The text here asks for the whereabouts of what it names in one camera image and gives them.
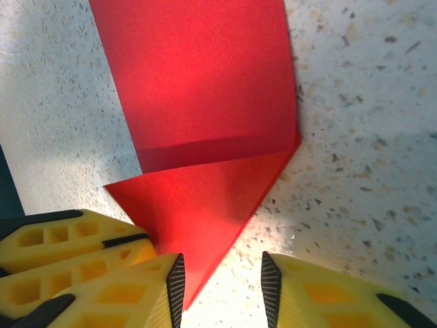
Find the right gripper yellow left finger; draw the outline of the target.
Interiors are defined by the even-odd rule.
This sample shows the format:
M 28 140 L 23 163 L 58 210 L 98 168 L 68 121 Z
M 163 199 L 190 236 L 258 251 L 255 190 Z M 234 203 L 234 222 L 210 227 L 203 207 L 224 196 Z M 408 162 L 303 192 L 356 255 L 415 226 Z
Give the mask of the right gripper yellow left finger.
M 183 254 L 163 254 L 70 287 L 14 326 L 180 327 L 184 291 Z

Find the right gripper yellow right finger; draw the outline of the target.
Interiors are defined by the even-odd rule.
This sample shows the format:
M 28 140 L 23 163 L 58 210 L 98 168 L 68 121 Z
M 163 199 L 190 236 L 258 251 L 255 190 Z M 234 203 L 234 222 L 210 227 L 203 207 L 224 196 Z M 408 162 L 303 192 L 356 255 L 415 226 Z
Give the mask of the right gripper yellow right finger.
M 262 254 L 269 327 L 435 327 L 384 286 L 283 254 Z

